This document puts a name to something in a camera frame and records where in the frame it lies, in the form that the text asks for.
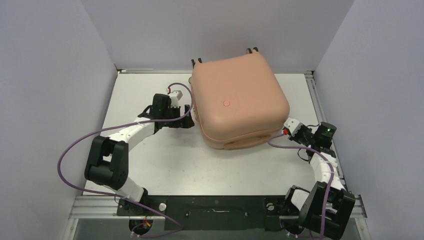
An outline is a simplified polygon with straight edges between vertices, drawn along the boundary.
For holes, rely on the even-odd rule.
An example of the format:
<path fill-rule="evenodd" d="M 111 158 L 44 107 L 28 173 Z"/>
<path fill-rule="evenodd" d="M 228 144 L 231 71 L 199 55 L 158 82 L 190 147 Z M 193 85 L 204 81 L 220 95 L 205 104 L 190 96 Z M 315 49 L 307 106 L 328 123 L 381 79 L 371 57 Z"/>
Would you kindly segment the pink suitcase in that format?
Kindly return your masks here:
<path fill-rule="evenodd" d="M 202 138 L 213 149 L 260 145 L 290 114 L 289 101 L 257 47 L 233 58 L 193 60 L 189 83 Z"/>

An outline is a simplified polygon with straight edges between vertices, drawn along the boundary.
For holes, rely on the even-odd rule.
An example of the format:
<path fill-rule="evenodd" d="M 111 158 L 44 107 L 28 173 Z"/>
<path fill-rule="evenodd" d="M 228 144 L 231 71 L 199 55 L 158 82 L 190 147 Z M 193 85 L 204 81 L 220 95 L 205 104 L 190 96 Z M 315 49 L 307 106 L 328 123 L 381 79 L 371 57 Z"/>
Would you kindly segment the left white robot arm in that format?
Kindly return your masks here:
<path fill-rule="evenodd" d="M 129 152 L 162 128 L 194 127 L 191 106 L 179 103 L 182 96 L 179 90 L 168 94 L 156 93 L 152 103 L 134 120 L 134 125 L 108 136 L 96 136 L 88 154 L 85 179 L 130 199 L 131 211 L 136 215 L 145 214 L 149 201 L 143 197 L 145 189 L 129 177 Z"/>

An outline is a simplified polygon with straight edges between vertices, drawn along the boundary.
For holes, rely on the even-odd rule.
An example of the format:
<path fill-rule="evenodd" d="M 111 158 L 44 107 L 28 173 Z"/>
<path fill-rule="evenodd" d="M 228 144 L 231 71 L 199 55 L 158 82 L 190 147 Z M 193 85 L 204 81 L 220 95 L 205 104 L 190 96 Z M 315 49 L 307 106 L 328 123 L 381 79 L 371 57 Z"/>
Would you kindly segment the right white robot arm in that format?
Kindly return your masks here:
<path fill-rule="evenodd" d="M 311 191 L 293 186 L 283 199 L 282 207 L 289 214 L 299 211 L 297 224 L 323 237 L 339 240 L 346 229 L 356 198 L 341 183 L 336 154 L 331 149 L 337 128 L 321 122 L 312 130 L 294 118 L 284 123 L 283 133 L 289 140 L 305 147 L 315 185 Z"/>

